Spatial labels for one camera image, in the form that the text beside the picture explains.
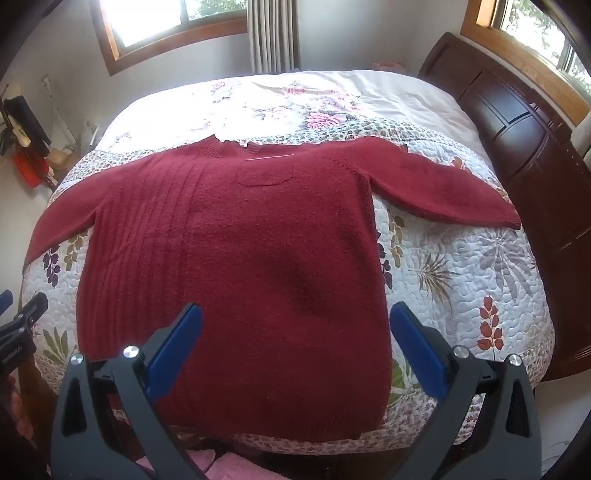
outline wooden headboard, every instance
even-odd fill
[[[470,116],[519,212],[556,329],[544,379],[591,368],[591,173],[569,126],[519,77],[451,33],[419,77],[450,93]]]

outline wooden window frame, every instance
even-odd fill
[[[141,61],[175,48],[211,38],[248,32],[246,10],[237,10],[199,18],[187,24],[178,25],[126,48],[122,46],[113,32],[101,0],[89,1],[96,38],[107,71],[111,76]]]
[[[575,125],[591,111],[579,91],[540,55],[493,27],[498,0],[468,0],[460,34],[513,65],[542,89]]]

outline red sweater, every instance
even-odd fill
[[[519,227],[481,180],[374,137],[248,148],[210,137],[68,189],[27,263],[94,225],[76,310],[90,359],[202,306],[202,337],[159,404],[170,423],[356,438],[381,424],[391,381],[372,187],[429,219]]]

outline chest pocket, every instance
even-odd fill
[[[236,172],[236,181],[245,187],[265,187],[287,183],[294,176],[294,155],[245,160]]]

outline white bedspread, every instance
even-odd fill
[[[475,127],[451,96],[410,77],[359,71],[227,79],[138,100],[114,120],[51,201],[92,173],[211,134],[289,144],[374,135],[450,168],[469,170],[506,197]],[[405,301],[451,345],[464,345],[481,358],[518,353],[532,383],[539,382],[550,362],[554,330],[523,231],[433,223],[377,195],[374,212],[388,308]],[[56,245],[25,272],[23,301],[36,291],[49,299],[34,334],[37,365],[54,389],[77,349],[76,291],[91,237],[92,228]],[[481,404],[482,398],[475,397],[458,441],[470,435]],[[235,438],[285,453],[386,450],[409,445],[435,405],[392,338],[391,396],[381,429],[360,439],[322,444],[254,434]]]

